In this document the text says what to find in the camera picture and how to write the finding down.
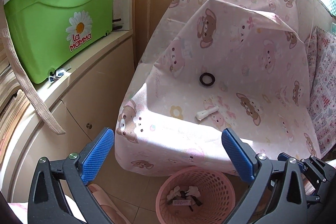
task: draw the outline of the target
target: pink waste basket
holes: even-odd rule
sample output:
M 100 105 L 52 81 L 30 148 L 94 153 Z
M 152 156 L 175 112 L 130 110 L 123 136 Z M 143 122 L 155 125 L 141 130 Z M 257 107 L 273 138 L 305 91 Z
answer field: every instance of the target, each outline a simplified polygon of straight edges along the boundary
M 179 210 L 174 213 L 172 205 L 167 205 L 167 195 L 177 185 L 197 186 L 201 193 L 199 200 L 203 205 L 194 205 L 197 210 L 189 216 L 178 213 Z M 223 173 L 192 166 L 166 180 L 157 194 L 155 210 L 161 224 L 221 224 L 235 202 L 233 186 Z

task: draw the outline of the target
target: green plastic basket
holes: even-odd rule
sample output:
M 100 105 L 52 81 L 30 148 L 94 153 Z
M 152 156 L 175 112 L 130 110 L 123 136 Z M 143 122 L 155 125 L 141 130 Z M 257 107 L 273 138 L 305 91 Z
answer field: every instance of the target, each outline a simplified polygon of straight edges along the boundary
M 4 0 L 4 9 L 19 60 L 37 84 L 112 31 L 113 0 Z

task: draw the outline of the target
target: fabric strap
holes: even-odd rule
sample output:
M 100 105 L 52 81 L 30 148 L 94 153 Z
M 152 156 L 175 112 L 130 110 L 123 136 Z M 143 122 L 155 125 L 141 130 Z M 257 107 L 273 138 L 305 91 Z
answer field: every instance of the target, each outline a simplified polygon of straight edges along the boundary
M 36 110 L 36 113 L 41 117 L 43 122 L 57 135 L 65 134 L 65 130 L 59 125 L 54 116 L 51 114 L 43 100 L 39 97 L 36 89 L 28 78 L 27 73 L 23 69 L 9 32 L 8 23 L 3 6 L 3 0 L 0 0 L 0 39 L 4 45 L 8 61 L 13 69 L 13 72 L 21 85 L 23 92 L 26 94 L 30 103 Z

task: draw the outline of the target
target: daisy sticker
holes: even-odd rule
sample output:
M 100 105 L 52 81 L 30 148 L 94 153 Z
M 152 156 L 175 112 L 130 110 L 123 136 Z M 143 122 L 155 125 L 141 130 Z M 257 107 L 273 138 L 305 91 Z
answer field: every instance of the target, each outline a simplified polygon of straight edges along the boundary
M 83 10 L 75 12 L 69 22 L 71 26 L 66 29 L 66 32 L 69 33 L 67 41 L 70 41 L 70 51 L 72 52 L 92 38 L 92 19 L 89 12 Z

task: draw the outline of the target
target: pink patterned fabric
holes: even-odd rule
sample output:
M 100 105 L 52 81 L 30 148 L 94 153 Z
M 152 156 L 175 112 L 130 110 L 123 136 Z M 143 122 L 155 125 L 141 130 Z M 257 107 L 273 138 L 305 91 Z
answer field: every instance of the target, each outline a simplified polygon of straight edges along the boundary
M 314 78 L 314 82 L 309 114 L 323 157 L 336 144 L 336 37 L 317 28 L 310 42 L 312 49 L 314 43 L 317 43 L 316 70 L 314 77 L 310 76 Z
M 235 174 L 221 144 L 227 127 L 271 159 L 320 157 L 297 31 L 295 0 L 173 0 L 120 108 L 118 163 L 150 176 L 190 165 Z M 204 72 L 211 87 L 199 82 Z

